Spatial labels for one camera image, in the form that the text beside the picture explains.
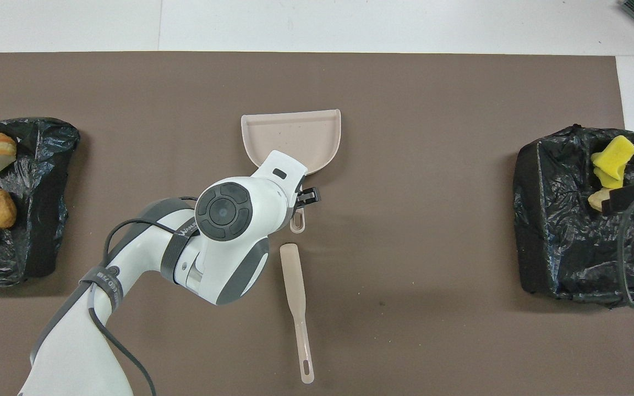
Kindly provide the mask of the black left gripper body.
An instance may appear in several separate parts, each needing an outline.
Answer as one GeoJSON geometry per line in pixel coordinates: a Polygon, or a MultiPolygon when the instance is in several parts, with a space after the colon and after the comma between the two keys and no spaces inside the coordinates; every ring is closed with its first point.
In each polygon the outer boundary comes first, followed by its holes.
{"type": "Polygon", "coordinates": [[[305,206],[312,205],[320,201],[320,191],[317,187],[307,188],[297,194],[297,200],[294,206],[295,211],[301,210],[305,206]]]}

